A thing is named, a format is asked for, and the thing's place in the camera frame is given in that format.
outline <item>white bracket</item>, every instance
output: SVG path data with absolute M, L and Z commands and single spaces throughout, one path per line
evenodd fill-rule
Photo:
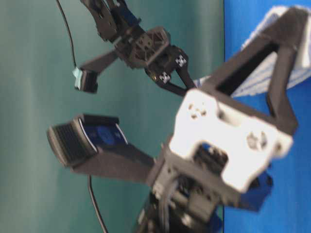
M 198 89 L 187 92 L 176 115 L 169 147 L 183 159 L 191 160 L 202 143 L 228 156 L 221 177 L 246 192 L 273 158 L 287 154 L 293 138 L 255 116 L 249 116 Z

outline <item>wire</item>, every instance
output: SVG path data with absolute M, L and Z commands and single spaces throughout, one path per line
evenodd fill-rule
M 71 37 L 71 33 L 70 33 L 70 29 L 69 29 L 69 25 L 68 25 L 68 22 L 67 22 L 67 19 L 66 19 L 65 13 L 64 13 L 64 11 L 63 11 L 62 6 L 60 5 L 59 0 L 56 0 L 56 3 L 57 3 L 57 6 L 58 6 L 58 8 L 59 8 L 60 12 L 62 13 L 62 16 L 63 16 L 64 22 L 65 22 L 65 26 L 66 26 L 66 29 L 67 29 L 67 32 L 68 32 L 68 36 L 69 36 L 69 40 L 70 40 L 70 46 L 71 46 L 71 55 L 72 55 L 73 65 L 74 65 L 74 67 L 77 67 L 77 64 L 76 64 L 76 59 L 75 59 L 75 57 L 74 57 L 73 41 L 72 41 L 72 37 Z
M 95 212 L 96 212 L 96 216 L 97 216 L 98 221 L 102 227 L 103 233 L 108 233 L 107 227 L 104 224 L 101 212 L 99 211 L 97 202 L 96 202 L 95 197 L 94 197 L 93 188 L 92 188 L 92 177 L 90 175 L 88 176 L 88 191 L 89 191 L 89 194 L 91 195 L 91 200 L 92 200 Z

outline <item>teal wall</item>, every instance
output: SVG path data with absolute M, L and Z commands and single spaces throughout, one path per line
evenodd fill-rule
M 112 48 L 80 1 L 61 2 L 78 64 Z M 192 78 L 223 62 L 222 0 L 127 2 L 143 28 L 171 33 L 190 57 Z M 69 39 L 53 0 L 1 0 L 0 53 L 0 232 L 101 232 L 86 177 L 60 166 L 46 129 L 79 113 L 118 116 L 128 140 L 157 156 L 182 99 L 121 61 L 100 76 L 97 95 L 75 91 Z M 93 189 L 110 232 L 130 232 L 148 188 L 95 178 Z

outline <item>metal screw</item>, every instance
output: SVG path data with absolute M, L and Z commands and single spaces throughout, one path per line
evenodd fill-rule
M 153 74 L 153 75 L 151 76 L 151 79 L 152 79 L 153 81 L 156 81 L 156 75 Z
M 267 137 L 264 132 L 261 132 L 260 135 L 251 132 L 246 140 L 249 148 L 253 150 L 263 150 L 267 145 Z

